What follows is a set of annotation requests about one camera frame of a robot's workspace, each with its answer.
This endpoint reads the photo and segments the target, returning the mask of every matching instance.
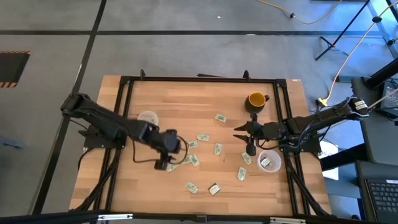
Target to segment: wooden tabletop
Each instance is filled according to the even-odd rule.
[[[119,80],[120,76],[103,78],[99,105],[114,109]],[[287,84],[293,116],[308,115],[301,81],[287,80]],[[139,113],[151,110],[159,117],[161,131],[176,129],[187,141],[195,141],[199,133],[209,134],[210,140],[198,141],[198,147],[189,151],[189,154],[197,155],[201,163],[199,166],[185,164],[168,173],[154,170],[154,162],[133,163],[132,142],[128,139],[121,154],[111,210],[132,213],[292,215],[283,154],[275,149],[282,158],[282,166],[276,173],[265,173],[256,164],[261,150],[257,149],[257,156],[252,157],[253,163],[246,165],[241,156],[246,144],[233,137],[233,134],[244,134],[233,129],[250,119],[243,104],[245,98],[254,91],[271,98],[258,114],[259,123],[277,121],[271,84],[134,82],[128,118],[137,118]],[[227,122],[215,120],[216,114],[225,115]],[[220,156],[213,154],[217,142],[223,145]],[[82,160],[70,208],[79,206],[93,190],[100,176],[103,155],[104,149],[95,149]],[[155,158],[159,158],[158,153],[136,143],[137,160]],[[306,186],[322,208],[331,212],[318,159],[308,153],[301,153],[301,159]],[[243,182],[237,179],[240,167],[247,169]],[[185,189],[184,185],[188,181],[199,188],[196,194]],[[214,183],[221,187],[221,191],[211,196],[208,188]],[[302,212],[299,192],[296,186],[297,203]],[[106,193],[105,187],[101,208],[104,207]]]

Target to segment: yellow cable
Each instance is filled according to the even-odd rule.
[[[318,19],[317,21],[313,21],[313,22],[304,22],[304,21],[300,20],[299,18],[297,18],[296,16],[293,16],[293,18],[296,19],[297,21],[301,22],[302,24],[306,24],[306,25],[311,25],[311,24],[317,23],[317,22],[321,21],[322,19],[326,18],[326,16],[329,16],[329,14],[331,14],[331,12],[333,12],[333,11],[336,9],[336,7],[337,7],[342,1],[343,1],[343,0],[339,0],[339,2],[338,2],[332,9],[330,9],[330,11],[329,11],[328,13],[326,13],[324,16],[322,16],[322,17],[321,17],[320,19]],[[292,14],[291,12],[289,12],[288,10],[286,10],[285,8],[280,7],[280,6],[277,6],[277,5],[274,5],[274,4],[272,4],[272,3],[269,3],[269,2],[266,2],[266,1],[263,1],[263,0],[259,0],[259,2],[262,2],[262,3],[267,4],[267,5],[269,5],[269,6],[275,7],[275,8],[277,8],[277,9],[283,10],[283,11],[287,12],[287,13],[290,14],[290,15]]]
[[[381,14],[378,17],[381,17],[390,7],[392,7],[393,5],[397,4],[398,0],[396,0],[395,2],[393,2],[391,5],[389,5],[385,10],[383,10],[381,12]],[[369,33],[369,31],[373,28],[373,26],[376,23],[373,22],[373,24],[369,27],[369,29],[365,32],[365,34],[362,36],[361,40],[359,40],[359,42],[355,45],[355,47],[352,49],[352,51],[348,54],[346,60],[344,61],[344,63],[342,64],[342,66],[340,67],[340,69],[337,71],[337,74],[335,76],[335,79],[333,80],[333,83],[331,84],[330,87],[330,91],[329,91],[329,95],[328,97],[326,97],[325,99],[321,99],[319,98],[318,101],[323,105],[323,106],[327,106],[327,101],[329,100],[330,96],[331,96],[331,91],[333,90],[333,86],[335,85],[336,79],[338,77],[338,75],[340,74],[341,70],[343,69],[343,67],[346,65],[348,59],[351,57],[351,54],[355,51],[355,49],[360,45],[360,43],[362,42],[362,40],[366,37],[366,35]]]

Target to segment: tripod stand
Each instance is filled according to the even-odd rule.
[[[341,32],[341,34],[337,37],[337,39],[333,42],[330,43],[328,40],[326,40],[326,38],[324,37],[320,37],[323,41],[325,41],[328,44],[328,48],[326,50],[324,50],[315,60],[320,59],[324,54],[326,54],[326,52],[328,52],[329,50],[337,50],[339,52],[341,52],[342,54],[344,54],[345,56],[348,56],[348,54],[340,49],[338,49],[336,47],[336,44],[338,42],[338,40],[340,40],[341,36],[344,35],[344,33],[347,31],[347,29],[350,27],[350,25],[355,21],[355,19],[359,16],[359,14],[362,12],[362,10],[368,5],[370,0],[367,0],[365,2],[365,4],[362,6],[362,8],[358,11],[358,13],[353,17],[353,19],[349,22],[349,24],[346,26],[346,28]]]

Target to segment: black keyboard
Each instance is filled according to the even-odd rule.
[[[398,218],[398,180],[368,179],[366,186],[377,220]]]

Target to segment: concrete floor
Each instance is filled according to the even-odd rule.
[[[0,29],[90,30],[99,4],[99,0],[3,0]],[[313,21],[335,3],[302,0],[278,4],[303,20]],[[114,0],[107,3],[99,28],[342,30],[362,3],[342,5],[324,21],[305,26],[255,0]],[[365,31],[371,18],[365,9],[350,30]],[[32,51],[17,88],[0,89],[0,135],[27,145],[19,150],[0,147],[0,216],[24,215],[29,210],[60,124],[59,107],[72,89],[87,40],[87,36],[0,35],[0,50]],[[358,40],[344,37],[338,47],[349,52]],[[142,68],[148,76],[207,73],[241,77],[244,70],[249,70],[253,78],[303,80],[308,109],[314,110],[314,100],[327,95],[345,59],[339,52],[328,52],[314,61],[325,47],[318,37],[303,36],[97,36],[81,92],[95,100],[103,75],[138,75]],[[392,59],[382,38],[366,38],[341,74],[368,76]],[[350,84],[337,83],[329,104],[350,95]],[[83,143],[77,130],[70,124],[44,212],[68,209]],[[331,129],[326,138],[345,148],[363,142],[359,123],[354,121]]]

